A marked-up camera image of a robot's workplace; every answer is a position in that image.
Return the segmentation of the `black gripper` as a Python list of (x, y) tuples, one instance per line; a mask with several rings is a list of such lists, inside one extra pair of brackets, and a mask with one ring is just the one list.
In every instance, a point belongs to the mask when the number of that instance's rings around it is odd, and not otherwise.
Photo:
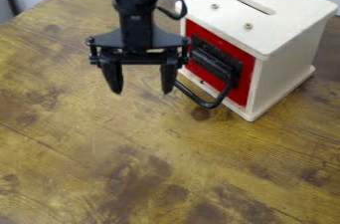
[(115, 94), (124, 88), (123, 65), (162, 65), (163, 92), (170, 94), (178, 68), (188, 62), (190, 39), (158, 26), (152, 12), (120, 14), (120, 27), (88, 37), (90, 62), (103, 70)]

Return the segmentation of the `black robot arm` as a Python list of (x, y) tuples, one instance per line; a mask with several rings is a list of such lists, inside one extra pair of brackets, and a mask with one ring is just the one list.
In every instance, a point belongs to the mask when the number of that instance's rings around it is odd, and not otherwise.
[(155, 22), (159, 9), (171, 19), (187, 14), (184, 0), (114, 0), (122, 27), (88, 37), (90, 61), (106, 77), (114, 93), (124, 88), (123, 65), (160, 65), (163, 92), (175, 86), (178, 69), (187, 63), (190, 39), (163, 30)]

